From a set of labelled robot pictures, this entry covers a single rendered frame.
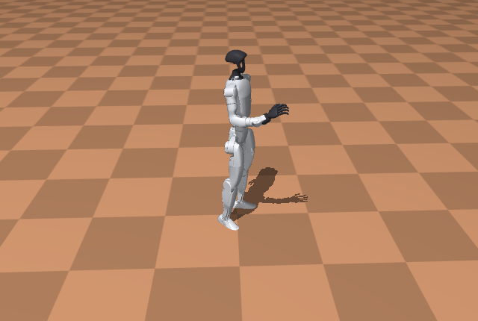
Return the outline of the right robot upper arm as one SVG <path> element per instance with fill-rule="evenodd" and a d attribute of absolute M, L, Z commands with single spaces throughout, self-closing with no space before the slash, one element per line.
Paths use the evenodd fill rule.
<path fill-rule="evenodd" d="M 238 106 L 237 106 L 238 89 L 236 88 L 236 84 L 229 84 L 224 89 L 224 96 L 226 98 L 229 121 L 231 123 L 231 118 L 233 116 L 240 117 L 239 115 L 236 114 L 236 110 L 238 109 Z"/>

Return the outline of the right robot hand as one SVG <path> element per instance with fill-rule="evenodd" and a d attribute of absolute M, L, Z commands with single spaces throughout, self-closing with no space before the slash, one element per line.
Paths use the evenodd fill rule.
<path fill-rule="evenodd" d="M 287 109 L 283 109 L 283 108 L 287 108 Z M 289 115 L 288 112 L 282 112 L 282 111 L 289 111 L 288 110 L 289 107 L 287 107 L 286 104 L 276 104 L 274 105 L 270 110 L 269 110 L 269 113 L 265 113 L 263 115 L 265 115 L 266 119 L 262 122 L 263 125 L 267 124 L 268 122 L 271 121 L 271 119 L 273 118 L 276 118 L 282 114 L 287 114 Z"/>

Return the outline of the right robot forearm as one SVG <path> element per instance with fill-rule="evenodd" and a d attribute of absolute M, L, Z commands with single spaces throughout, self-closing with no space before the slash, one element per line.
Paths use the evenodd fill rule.
<path fill-rule="evenodd" d="M 231 118 L 231 124 L 238 126 L 238 127 L 244 127 L 246 128 L 247 126 L 251 127 L 259 127 L 262 124 L 262 122 L 266 119 L 265 115 L 259 116 L 259 117 L 246 117 L 244 116 L 243 118 L 233 116 Z"/>

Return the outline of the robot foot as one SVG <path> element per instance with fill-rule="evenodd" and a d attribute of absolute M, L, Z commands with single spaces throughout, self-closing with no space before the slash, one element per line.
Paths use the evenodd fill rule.
<path fill-rule="evenodd" d="M 223 214 L 220 214 L 218 216 L 218 222 L 222 223 L 225 227 L 231 229 L 231 230 L 238 230 L 239 229 L 239 226 L 236 225 L 232 219 L 228 219 L 228 221 L 226 221 L 225 219 L 223 219 Z"/>
<path fill-rule="evenodd" d="M 256 204 L 247 202 L 245 200 L 243 200 L 243 203 L 238 204 L 238 201 L 235 200 L 233 208 L 253 209 L 256 208 Z"/>

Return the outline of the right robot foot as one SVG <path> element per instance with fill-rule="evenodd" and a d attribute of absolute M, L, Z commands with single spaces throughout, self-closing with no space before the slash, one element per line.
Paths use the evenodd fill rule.
<path fill-rule="evenodd" d="M 228 219 L 228 221 L 226 221 L 225 219 L 223 219 L 223 214 L 220 214 L 218 216 L 218 222 L 222 223 L 225 227 L 231 229 L 231 230 L 238 230 L 239 229 L 239 226 L 236 225 L 232 219 Z"/>

